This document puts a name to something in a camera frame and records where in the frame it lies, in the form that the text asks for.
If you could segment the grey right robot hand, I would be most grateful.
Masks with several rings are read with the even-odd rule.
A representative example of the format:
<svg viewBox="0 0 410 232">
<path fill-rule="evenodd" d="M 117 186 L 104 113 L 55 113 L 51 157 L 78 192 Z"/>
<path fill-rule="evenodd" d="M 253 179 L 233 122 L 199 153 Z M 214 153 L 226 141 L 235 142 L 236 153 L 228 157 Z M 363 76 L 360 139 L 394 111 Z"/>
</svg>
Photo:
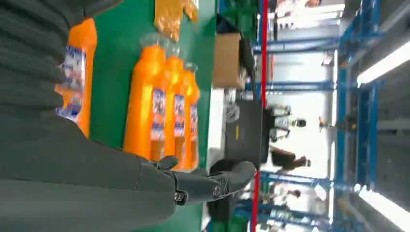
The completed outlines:
<svg viewBox="0 0 410 232">
<path fill-rule="evenodd" d="M 53 112 L 0 110 L 3 232 L 130 232 L 238 192 L 255 173 L 246 161 L 211 176 L 175 172 L 88 140 Z"/>
</svg>

